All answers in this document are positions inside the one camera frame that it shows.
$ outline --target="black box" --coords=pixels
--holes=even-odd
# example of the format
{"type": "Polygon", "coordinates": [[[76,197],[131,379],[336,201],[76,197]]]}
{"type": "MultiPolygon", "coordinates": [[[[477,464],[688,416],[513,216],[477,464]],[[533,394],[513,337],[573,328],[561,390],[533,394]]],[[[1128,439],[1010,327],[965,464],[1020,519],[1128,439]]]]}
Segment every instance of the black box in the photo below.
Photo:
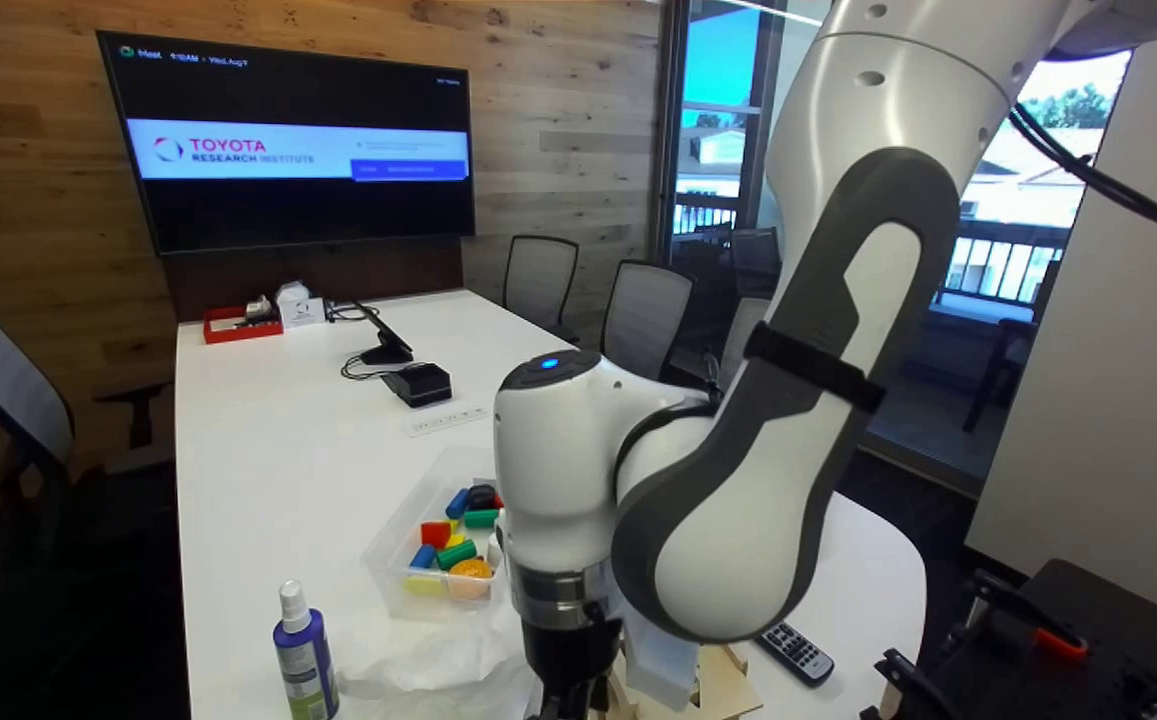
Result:
{"type": "Polygon", "coordinates": [[[414,365],[413,368],[382,375],[382,382],[385,382],[391,392],[411,407],[421,407],[454,397],[454,389],[449,385],[449,373],[442,370],[440,365],[414,365]]]}

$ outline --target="white table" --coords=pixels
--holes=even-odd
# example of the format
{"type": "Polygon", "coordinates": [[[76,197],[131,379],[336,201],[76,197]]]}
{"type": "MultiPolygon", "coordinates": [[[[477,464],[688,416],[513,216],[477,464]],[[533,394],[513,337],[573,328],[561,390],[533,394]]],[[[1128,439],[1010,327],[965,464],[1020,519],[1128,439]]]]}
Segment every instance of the white table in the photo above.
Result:
{"type": "MultiPolygon", "coordinates": [[[[449,370],[456,404],[492,406],[519,361],[563,347],[467,291],[374,302],[449,370]]],[[[194,720],[286,720],[272,626],[277,588],[302,580],[326,616],[336,662],[383,642],[399,623],[360,565],[373,534],[451,445],[492,447],[487,420],[410,438],[414,411],[381,382],[349,382],[346,357],[376,345],[373,325],[336,323],[258,340],[204,345],[180,325],[175,413],[182,601],[194,720]]],[[[915,659],[924,627],[924,565],[890,523],[835,495],[815,585],[789,622],[837,661],[804,688],[756,647],[758,717],[856,717],[884,683],[871,664],[890,647],[915,659]]],[[[342,714],[351,712],[344,698],[342,714]]]]}

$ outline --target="plastic bag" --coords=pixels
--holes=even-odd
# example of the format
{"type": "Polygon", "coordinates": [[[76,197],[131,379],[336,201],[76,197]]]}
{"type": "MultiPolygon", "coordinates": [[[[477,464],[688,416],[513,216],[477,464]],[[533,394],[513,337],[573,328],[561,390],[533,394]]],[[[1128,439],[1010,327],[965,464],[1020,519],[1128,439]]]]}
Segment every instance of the plastic bag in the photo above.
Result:
{"type": "Polygon", "coordinates": [[[337,666],[346,717],[376,720],[514,720],[524,717],[537,682],[524,660],[519,616],[503,597],[444,625],[408,625],[396,651],[369,653],[351,642],[337,666]],[[412,642],[413,634],[427,635],[412,642]]]}

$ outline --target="power strip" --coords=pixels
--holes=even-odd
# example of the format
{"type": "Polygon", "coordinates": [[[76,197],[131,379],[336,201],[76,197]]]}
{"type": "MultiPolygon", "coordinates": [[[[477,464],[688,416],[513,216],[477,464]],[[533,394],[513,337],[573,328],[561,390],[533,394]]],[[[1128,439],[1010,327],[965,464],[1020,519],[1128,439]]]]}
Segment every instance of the power strip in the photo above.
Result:
{"type": "Polygon", "coordinates": [[[436,429],[452,428],[455,425],[473,423],[488,418],[488,416],[491,416],[491,411],[484,405],[464,407],[463,410],[441,407],[441,410],[432,410],[410,420],[410,424],[406,425],[406,433],[410,434],[410,438],[423,436],[427,433],[435,433],[436,429]]]}

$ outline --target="television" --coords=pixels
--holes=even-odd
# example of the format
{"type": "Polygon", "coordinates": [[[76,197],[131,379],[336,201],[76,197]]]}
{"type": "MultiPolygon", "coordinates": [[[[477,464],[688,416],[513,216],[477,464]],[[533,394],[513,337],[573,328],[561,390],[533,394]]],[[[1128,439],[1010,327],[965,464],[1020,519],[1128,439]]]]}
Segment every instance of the television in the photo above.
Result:
{"type": "Polygon", "coordinates": [[[466,69],[98,45],[157,254],[476,234],[466,69]]]}

